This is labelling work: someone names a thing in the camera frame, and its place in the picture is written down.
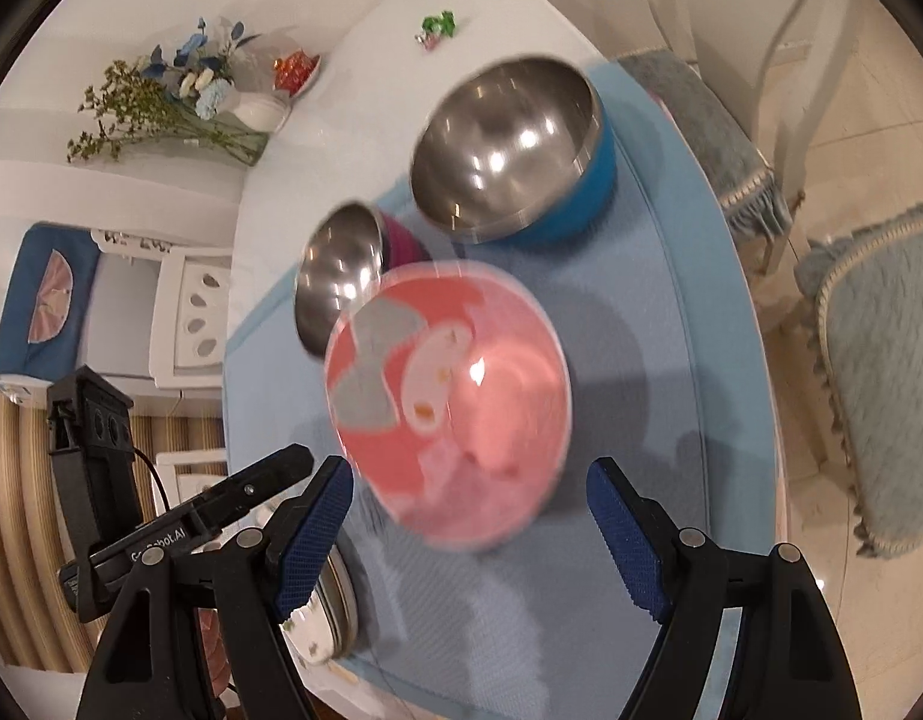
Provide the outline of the green glass vase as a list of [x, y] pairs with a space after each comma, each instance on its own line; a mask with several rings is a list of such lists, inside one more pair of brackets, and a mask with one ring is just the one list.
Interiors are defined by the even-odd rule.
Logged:
[[84, 91], [77, 112], [89, 114], [92, 125], [69, 140], [68, 163], [118, 161], [126, 149], [141, 146], [188, 145], [255, 166], [269, 140], [266, 133], [224, 122], [219, 114], [201, 119], [193, 104], [175, 98], [147, 68], [125, 60], [105, 68], [102, 83]]

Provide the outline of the steel bowl blue outside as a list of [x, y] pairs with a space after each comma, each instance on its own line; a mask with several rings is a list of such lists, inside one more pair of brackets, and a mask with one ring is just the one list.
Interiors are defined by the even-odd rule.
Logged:
[[408, 184], [419, 213], [458, 242], [573, 238], [615, 190], [605, 103], [589, 76], [556, 57], [488, 65], [430, 112]]

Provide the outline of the pink patterned bowl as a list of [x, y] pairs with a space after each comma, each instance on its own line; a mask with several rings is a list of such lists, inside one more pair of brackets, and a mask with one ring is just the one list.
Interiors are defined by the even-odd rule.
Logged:
[[572, 436], [566, 356], [537, 298], [497, 266], [386, 273], [334, 325], [323, 380], [347, 460], [432, 548], [494, 548], [558, 486]]

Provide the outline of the white refrigerator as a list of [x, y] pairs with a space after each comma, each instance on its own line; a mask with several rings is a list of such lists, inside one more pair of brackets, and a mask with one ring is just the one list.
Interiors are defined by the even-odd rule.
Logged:
[[[17, 242], [4, 286], [0, 288], [0, 319], [20, 243], [34, 224], [24, 229], [11, 224], [0, 234], [0, 242]], [[100, 249], [91, 302], [80, 335], [76, 369], [90, 367], [128, 395], [134, 401], [134, 411], [142, 416], [216, 418], [221, 415], [219, 388], [159, 388], [149, 376], [149, 337], [159, 280], [157, 257], [159, 254], [152, 249], [136, 257], [109, 254]], [[1, 376], [0, 394], [16, 405], [43, 408], [52, 383], [24, 376]]]

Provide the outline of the light blue placemat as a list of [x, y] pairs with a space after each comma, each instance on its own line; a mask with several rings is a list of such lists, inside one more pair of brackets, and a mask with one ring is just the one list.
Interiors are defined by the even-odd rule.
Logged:
[[621, 712], [657, 624], [587, 509], [595, 458], [722, 546], [774, 543], [771, 387], [732, 238], [667, 112], [615, 62], [590, 76], [615, 131], [612, 201], [567, 244], [480, 249], [535, 294], [564, 346], [574, 432], [558, 489], [480, 554], [425, 546], [367, 489], [344, 524], [361, 633], [343, 688], [397, 717]]

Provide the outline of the white chair near left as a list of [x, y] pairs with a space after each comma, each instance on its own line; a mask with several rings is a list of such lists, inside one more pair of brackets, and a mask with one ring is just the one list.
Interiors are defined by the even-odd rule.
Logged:
[[221, 449], [160, 452], [155, 456], [157, 478], [152, 482], [154, 511], [164, 514], [222, 481], [227, 472], [227, 452]]

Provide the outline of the white ceramic vase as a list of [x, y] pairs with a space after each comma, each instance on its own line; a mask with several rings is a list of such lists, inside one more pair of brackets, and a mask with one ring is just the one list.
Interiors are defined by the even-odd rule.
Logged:
[[255, 132], [274, 135], [287, 121], [290, 107], [286, 101], [268, 93], [240, 91], [234, 89], [229, 94], [230, 114]]

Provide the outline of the blue artificial flowers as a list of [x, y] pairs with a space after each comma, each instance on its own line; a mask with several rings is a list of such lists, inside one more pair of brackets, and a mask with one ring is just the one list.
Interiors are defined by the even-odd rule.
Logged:
[[211, 122], [235, 93], [233, 71], [245, 47], [255, 43], [244, 21], [210, 23], [199, 18], [190, 36], [175, 49], [157, 44], [139, 66], [144, 80], [162, 86], [171, 103]]

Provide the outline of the green wrapped candy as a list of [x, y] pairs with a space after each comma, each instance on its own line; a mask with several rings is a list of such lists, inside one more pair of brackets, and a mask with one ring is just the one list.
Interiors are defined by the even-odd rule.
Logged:
[[414, 36], [424, 50], [430, 52], [434, 50], [445, 39], [452, 39], [457, 34], [458, 25], [455, 20], [455, 13], [452, 10], [442, 10], [436, 15], [424, 16], [421, 21], [421, 29]]

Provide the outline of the white chair far left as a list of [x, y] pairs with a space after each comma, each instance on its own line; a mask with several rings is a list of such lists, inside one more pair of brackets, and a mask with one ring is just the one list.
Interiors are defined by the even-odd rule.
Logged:
[[174, 247], [155, 288], [149, 376], [159, 388], [219, 388], [226, 354], [232, 250]]

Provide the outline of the steel bowl magenta outside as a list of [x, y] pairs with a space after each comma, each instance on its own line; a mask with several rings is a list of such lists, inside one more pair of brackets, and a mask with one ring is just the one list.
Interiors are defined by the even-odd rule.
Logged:
[[308, 239], [295, 273], [294, 322], [302, 348], [323, 359], [345, 310], [388, 271], [429, 259], [393, 216], [357, 200], [336, 206]]

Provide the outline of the red lidded cup on saucer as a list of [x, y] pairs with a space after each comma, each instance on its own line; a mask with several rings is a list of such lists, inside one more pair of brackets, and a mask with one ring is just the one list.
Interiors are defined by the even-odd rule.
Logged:
[[286, 93], [289, 98], [297, 98], [317, 80], [320, 65], [322, 55], [307, 54], [305, 50], [279, 57], [272, 62], [272, 89]]

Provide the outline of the large hexagonal tree plate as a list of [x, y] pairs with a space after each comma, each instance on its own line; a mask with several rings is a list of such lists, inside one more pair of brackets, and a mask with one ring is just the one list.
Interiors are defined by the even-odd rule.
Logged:
[[284, 622], [283, 634], [304, 668], [323, 667], [354, 649], [359, 635], [356, 592], [336, 546], [308, 600]]

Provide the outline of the white chair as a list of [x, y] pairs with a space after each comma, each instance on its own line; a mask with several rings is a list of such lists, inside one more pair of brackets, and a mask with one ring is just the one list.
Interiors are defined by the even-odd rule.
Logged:
[[149, 376], [159, 388], [219, 388], [226, 354], [232, 250], [174, 247], [155, 288]]
[[154, 511], [164, 514], [222, 481], [227, 472], [227, 452], [221, 449], [160, 452], [155, 456], [157, 478], [152, 482]]

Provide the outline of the blue fridge cover cloth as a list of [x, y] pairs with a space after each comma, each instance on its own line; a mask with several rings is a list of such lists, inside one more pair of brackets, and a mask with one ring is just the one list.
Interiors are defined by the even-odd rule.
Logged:
[[76, 369], [100, 249], [89, 229], [25, 232], [0, 319], [0, 377], [55, 382]]

